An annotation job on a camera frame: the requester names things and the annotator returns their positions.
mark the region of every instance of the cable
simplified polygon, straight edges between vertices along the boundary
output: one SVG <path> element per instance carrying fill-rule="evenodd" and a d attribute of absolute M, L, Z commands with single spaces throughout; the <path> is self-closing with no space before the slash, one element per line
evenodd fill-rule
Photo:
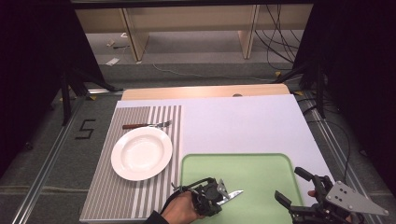
<path fill-rule="evenodd" d="M 299 38 L 297 38 L 297 35 L 294 34 L 294 32 L 292 30 L 290 30 L 291 34 L 294 35 L 294 38 L 296 38 L 296 40 L 300 43 Z"/>
<path fill-rule="evenodd" d="M 260 41 L 265 45 L 265 47 L 267 47 L 267 62 L 269 63 L 269 59 L 268 59 L 268 49 L 270 49 L 274 54 L 276 54 L 277 56 L 283 58 L 284 60 L 288 61 L 289 63 L 293 63 L 292 60 L 286 58 L 285 56 L 281 55 L 279 52 L 277 52 L 276 50 L 274 50 L 273 48 L 271 48 L 268 44 L 266 44 L 262 38 L 259 36 L 259 34 L 257 33 L 257 31 L 254 31 L 257 35 L 257 37 L 260 39 Z"/>
<path fill-rule="evenodd" d="M 266 5 L 266 7 L 267 7 L 268 13 L 270 14 L 271 19 L 272 19 L 272 21 L 273 21 L 273 23 L 274 23 L 274 26 L 275 26 L 275 30 L 274 30 L 274 32 L 273 32 L 273 36 L 272 36 L 271 39 L 274 38 L 274 35 L 275 35 L 275 33 L 276 33 L 276 30 L 277 30 L 277 31 L 279 32 L 279 34 L 280 34 L 281 39 L 282 39 L 282 43 L 286 43 L 285 45 L 283 45 L 283 47 L 284 47 L 286 53 L 288 54 L 288 51 L 286 50 L 286 46 L 288 46 L 289 44 L 288 44 L 288 42 L 286 41 L 285 37 L 282 35 L 282 32 L 280 31 L 280 11 L 281 11 L 281 5 L 277 5 L 277 6 L 276 6 L 276 11 L 277 11 L 277 20 L 276 20 L 276 21 L 275 21 L 275 19 L 274 19 L 274 16 L 272 15 L 271 10 L 270 10 L 270 8 L 268 7 L 268 5 Z M 290 53 L 291 53 L 291 54 L 293 55 L 293 57 L 295 58 L 295 55 L 294 55 L 294 53 L 292 52 L 292 50 L 290 49 L 290 47 L 288 47 L 288 48 L 289 48 Z"/>
<path fill-rule="evenodd" d="M 155 63 L 152 65 L 154 66 L 154 68 L 156 68 L 157 70 L 161 71 L 161 72 L 168 72 L 168 73 L 172 73 L 178 76 L 183 76 L 183 77 L 204 77 L 204 78 L 212 78 L 212 77 L 207 77 L 207 76 L 202 76 L 202 75 L 197 75 L 197 74 L 186 74 L 186 73 L 178 73 L 172 70 L 167 70 L 167 69 L 161 69 L 159 67 L 157 67 L 155 65 Z M 226 77 L 226 76 L 213 76 L 213 77 L 225 77 L 225 78 L 229 78 L 229 79 L 253 79 L 253 80 L 259 80 L 259 81 L 273 81 L 272 79 L 264 79 L 264 78 L 258 78 L 258 77 Z"/>
<path fill-rule="evenodd" d="M 330 123 L 330 124 L 338 127 L 344 133 L 344 135 L 346 137 L 347 156 L 346 156 L 346 164 L 345 164 L 345 170 L 344 170 L 344 183 L 347 185 L 347 167 L 349 165 L 349 159 L 350 159 L 350 155 L 351 155 L 351 148 L 350 148 L 349 137 L 347 135 L 347 132 L 340 125 L 338 125 L 334 122 L 331 122 L 331 121 L 327 121 L 327 120 L 309 120 L 306 123 L 317 123 L 317 122 Z"/>
<path fill-rule="evenodd" d="M 267 37 L 268 39 L 271 39 L 265 32 L 264 30 L 262 30 L 262 33 L 264 34 L 265 37 Z M 278 41 L 272 40 L 274 43 L 278 44 L 278 45 L 286 45 L 285 43 L 280 43 Z M 295 47 L 293 45 L 288 45 L 288 47 L 291 47 L 293 49 L 298 49 L 298 47 Z"/>

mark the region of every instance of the knife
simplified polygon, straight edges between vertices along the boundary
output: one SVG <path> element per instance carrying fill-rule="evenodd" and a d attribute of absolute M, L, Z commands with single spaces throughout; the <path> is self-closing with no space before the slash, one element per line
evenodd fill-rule
<path fill-rule="evenodd" d="M 229 202 L 230 200 L 232 200 L 233 198 L 235 198 L 236 196 L 238 196 L 238 195 L 241 194 L 242 192 L 244 192 L 244 191 L 240 189 L 240 190 L 236 190 L 236 191 L 234 191 L 234 192 L 229 193 L 228 196 L 229 196 L 230 198 L 223 197 L 223 200 L 220 201 L 220 202 L 218 202 L 218 205 L 223 205 L 223 204 Z"/>

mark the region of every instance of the table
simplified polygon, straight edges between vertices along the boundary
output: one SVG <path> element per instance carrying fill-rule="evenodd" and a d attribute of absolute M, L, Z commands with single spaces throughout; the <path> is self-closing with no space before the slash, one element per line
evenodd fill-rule
<path fill-rule="evenodd" d="M 219 94 L 216 92 L 217 88 L 224 91 L 219 91 L 222 92 Z M 265 94 L 263 92 L 267 88 L 272 89 L 272 94 L 260 95 Z M 171 161 L 169 167 L 165 168 L 163 175 L 169 174 L 169 179 L 178 181 L 177 172 L 181 159 L 195 153 L 283 153 L 290 158 L 293 166 L 301 166 L 307 171 L 332 178 L 294 96 L 288 94 L 289 91 L 283 84 L 164 88 L 146 96 L 143 100 L 136 100 L 143 97 L 131 94 L 145 91 L 148 89 L 128 90 L 122 101 L 118 102 L 80 221 L 95 223 L 143 220 L 151 212 L 149 204 L 154 203 L 155 209 L 161 208 L 161 200 L 166 199 L 166 193 L 170 194 L 172 191 L 165 185 L 156 186 L 154 183 L 157 182 L 154 179 L 144 183 L 122 181 L 112 171 L 109 161 L 104 159 L 111 153 L 112 146 L 108 142 L 112 139 L 114 143 L 122 136 L 122 133 L 115 135 L 114 128 L 122 124 L 122 118 L 131 117 L 129 115 L 141 118 L 140 115 L 145 114 L 141 113 L 142 110 L 150 111 L 145 118 L 141 118 L 142 120 L 161 117 L 157 116 L 161 114 L 160 109 L 164 111 L 163 115 L 167 117 L 166 119 L 173 116 L 175 120 L 173 127 L 165 130 L 173 140 L 174 155 L 175 152 L 178 155 Z M 160 92 L 168 94 L 173 99 L 163 99 L 164 95 Z M 183 93 L 180 98 L 177 98 L 177 92 Z M 234 93 L 244 96 L 230 97 Z M 134 113 L 129 115 L 120 113 L 128 110 L 134 110 Z M 210 129 L 207 129 L 207 123 L 210 124 Z M 110 175 L 114 176 L 112 180 L 103 179 Z M 301 178 L 296 179 L 304 204 L 315 203 L 315 199 L 305 196 L 306 192 L 313 188 L 312 183 Z M 106 188 L 104 189 L 106 192 L 98 187 L 101 180 L 104 182 L 102 185 Z M 162 192 L 159 193 L 162 195 L 159 202 L 151 201 L 150 196 L 155 190 Z M 140 196 L 132 199 L 132 193 L 136 192 Z M 128 204 L 134 206 L 134 209 L 127 207 Z"/>
<path fill-rule="evenodd" d="M 312 4 L 282 6 L 284 30 L 303 30 Z M 76 9 L 86 34 L 126 33 L 141 61 L 150 32 L 237 31 L 244 59 L 250 57 L 255 30 L 275 30 L 276 6 L 126 7 Z"/>

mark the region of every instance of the robotic hand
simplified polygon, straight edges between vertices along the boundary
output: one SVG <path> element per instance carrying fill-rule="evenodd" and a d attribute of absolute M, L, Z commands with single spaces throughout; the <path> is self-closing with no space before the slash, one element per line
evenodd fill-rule
<path fill-rule="evenodd" d="M 318 203 L 311 207 L 292 206 L 291 201 L 276 190 L 275 198 L 289 210 L 293 224 L 348 224 L 351 213 L 367 213 L 388 216 L 389 212 L 351 189 L 341 181 L 334 185 L 328 176 L 311 175 L 305 169 L 296 167 L 294 173 L 312 180 Z"/>
<path fill-rule="evenodd" d="M 211 177 L 202 179 L 188 186 L 173 187 L 175 193 L 168 198 L 163 206 L 163 211 L 177 195 L 187 190 L 192 193 L 192 203 L 195 211 L 200 216 L 205 217 L 212 217 L 219 213 L 221 211 L 221 207 L 218 205 L 218 202 L 221 202 L 224 197 L 229 198 L 229 194 L 223 181 L 220 180 L 218 183 L 215 178 Z"/>

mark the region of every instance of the gray carpet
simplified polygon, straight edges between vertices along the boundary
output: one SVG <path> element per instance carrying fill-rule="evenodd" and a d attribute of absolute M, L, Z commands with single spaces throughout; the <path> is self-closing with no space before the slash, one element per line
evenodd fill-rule
<path fill-rule="evenodd" d="M 152 64 L 118 64 L 111 67 L 101 65 L 101 69 L 106 81 L 118 88 L 258 84 L 269 83 L 276 78 L 276 70 L 266 63 L 156 65 L 161 70 L 172 72 L 160 71 Z M 290 67 L 287 63 L 274 65 L 281 68 Z M 288 81 L 287 85 L 291 89 L 297 89 L 298 81 L 298 79 Z M 100 88 L 92 83 L 87 83 L 87 86 L 89 89 Z M 305 97 L 296 96 L 296 100 Z M 34 148 L 21 152 L 0 180 L 0 223 L 10 223 L 14 217 L 23 195 L 35 180 L 41 164 L 62 128 L 63 110 L 59 98 L 60 96 L 57 96 L 54 99 L 53 110 L 48 111 L 41 126 L 37 128 L 32 139 Z M 98 95 L 95 100 L 87 98 L 84 101 L 28 223 L 78 223 L 79 212 L 90 187 L 115 104 L 119 99 L 120 95 L 105 94 Z M 307 101 L 299 104 L 302 111 L 309 107 Z M 341 148 L 347 150 L 350 147 L 350 168 L 357 173 L 372 200 L 390 211 L 390 216 L 384 217 L 383 223 L 396 223 L 394 197 L 376 173 L 370 160 L 359 153 L 359 143 L 347 127 L 342 115 L 334 113 L 337 112 L 337 108 L 332 105 L 331 99 L 326 99 L 325 108 L 327 120 L 337 124 L 329 125 Z M 89 135 L 89 132 L 80 130 L 84 120 L 94 120 L 86 121 L 84 125 L 85 129 L 93 129 L 93 132 L 89 139 L 77 139 Z M 313 112 L 307 113 L 306 120 L 315 120 Z M 337 165 L 318 124 L 310 122 L 308 125 L 332 175 L 337 180 L 342 179 L 344 172 Z"/>

